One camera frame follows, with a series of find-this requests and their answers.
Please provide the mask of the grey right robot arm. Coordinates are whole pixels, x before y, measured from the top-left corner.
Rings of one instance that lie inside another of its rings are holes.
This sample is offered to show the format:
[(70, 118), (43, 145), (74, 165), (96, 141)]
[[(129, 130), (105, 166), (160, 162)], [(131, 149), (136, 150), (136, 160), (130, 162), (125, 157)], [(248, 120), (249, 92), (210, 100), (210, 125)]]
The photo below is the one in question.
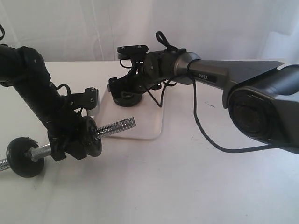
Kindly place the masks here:
[(198, 82), (222, 90), (222, 105), (236, 128), (260, 146), (238, 153), (280, 148), (299, 152), (299, 67), (279, 61), (203, 60), (186, 49), (149, 52), (118, 48), (130, 60), (128, 73), (110, 78), (108, 90), (120, 106), (138, 103), (142, 94), (170, 82)]

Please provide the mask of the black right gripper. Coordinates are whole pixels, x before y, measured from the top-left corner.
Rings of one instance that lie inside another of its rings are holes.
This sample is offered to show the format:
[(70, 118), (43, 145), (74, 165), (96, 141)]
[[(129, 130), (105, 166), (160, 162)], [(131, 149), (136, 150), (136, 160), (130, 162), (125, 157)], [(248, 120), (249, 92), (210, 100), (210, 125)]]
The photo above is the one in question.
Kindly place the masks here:
[(114, 99), (125, 98), (126, 92), (143, 94), (149, 90), (160, 90), (161, 80), (157, 76), (152, 76), (146, 71), (144, 65), (133, 72), (128, 73), (127, 78), (112, 77), (108, 80), (108, 91)]

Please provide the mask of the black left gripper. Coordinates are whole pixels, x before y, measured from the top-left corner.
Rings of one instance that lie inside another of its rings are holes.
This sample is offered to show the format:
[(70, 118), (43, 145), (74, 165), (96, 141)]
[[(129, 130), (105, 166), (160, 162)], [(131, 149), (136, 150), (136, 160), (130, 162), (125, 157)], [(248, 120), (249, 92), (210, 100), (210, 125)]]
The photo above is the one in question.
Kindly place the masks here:
[(66, 153), (77, 160), (89, 155), (91, 142), (79, 138), (82, 121), (80, 112), (64, 106), (62, 102), (50, 102), (47, 108), (46, 127), (54, 161), (66, 158)]

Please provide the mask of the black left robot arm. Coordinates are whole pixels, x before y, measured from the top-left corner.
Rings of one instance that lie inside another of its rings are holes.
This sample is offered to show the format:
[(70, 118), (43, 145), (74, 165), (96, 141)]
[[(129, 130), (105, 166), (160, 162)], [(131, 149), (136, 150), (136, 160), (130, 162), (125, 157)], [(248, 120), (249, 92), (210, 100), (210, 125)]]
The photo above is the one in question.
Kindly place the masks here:
[(68, 85), (55, 86), (40, 53), (30, 47), (0, 46), (0, 84), (12, 86), (45, 126), (51, 156), (60, 161), (67, 154), (81, 160), (91, 155), (91, 122), (76, 109)]

